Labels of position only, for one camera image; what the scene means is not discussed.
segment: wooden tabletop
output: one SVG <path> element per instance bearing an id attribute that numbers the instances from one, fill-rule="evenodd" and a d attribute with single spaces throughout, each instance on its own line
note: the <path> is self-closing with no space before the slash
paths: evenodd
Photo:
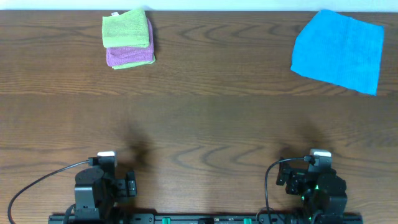
<path id="1" fill-rule="evenodd" d="M 398 14 L 344 13 L 384 25 L 377 96 L 290 71 L 314 12 L 148 12 L 156 62 L 113 70 L 101 17 L 111 11 L 0 11 L 0 223 L 33 180 L 98 151 L 135 169 L 134 206 L 159 213 L 256 213 L 279 156 L 333 153 L 347 212 L 398 222 Z M 17 223 L 74 203 L 73 168 L 15 202 Z M 270 205 L 300 206 L 275 185 Z"/>

